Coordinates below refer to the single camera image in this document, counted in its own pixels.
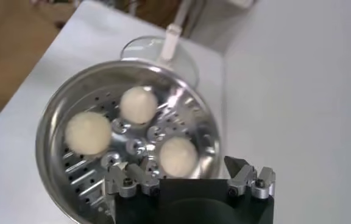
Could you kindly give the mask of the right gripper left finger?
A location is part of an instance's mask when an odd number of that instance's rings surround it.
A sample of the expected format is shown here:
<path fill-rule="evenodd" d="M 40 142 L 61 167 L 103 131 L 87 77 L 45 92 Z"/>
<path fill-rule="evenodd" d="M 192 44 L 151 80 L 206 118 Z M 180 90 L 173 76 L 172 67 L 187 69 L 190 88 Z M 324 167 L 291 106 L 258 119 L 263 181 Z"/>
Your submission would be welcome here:
<path fill-rule="evenodd" d="M 147 159 L 137 164 L 111 158 L 106 165 L 104 197 L 119 195 L 131 198 L 139 192 L 150 197 L 160 194 L 160 180 L 149 173 Z"/>

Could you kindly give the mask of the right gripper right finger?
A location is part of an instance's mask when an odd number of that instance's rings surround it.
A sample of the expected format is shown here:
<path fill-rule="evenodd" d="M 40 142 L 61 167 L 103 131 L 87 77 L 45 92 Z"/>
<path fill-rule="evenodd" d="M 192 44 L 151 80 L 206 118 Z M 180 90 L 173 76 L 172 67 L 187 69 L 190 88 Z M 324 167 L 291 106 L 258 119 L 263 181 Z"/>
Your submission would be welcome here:
<path fill-rule="evenodd" d="M 245 159 L 224 157 L 224 163 L 231 179 L 227 180 L 228 193 L 231 197 L 240 197 L 250 189 L 254 198 L 265 200 L 275 195 L 275 172 L 270 167 L 263 167 L 260 173 Z"/>

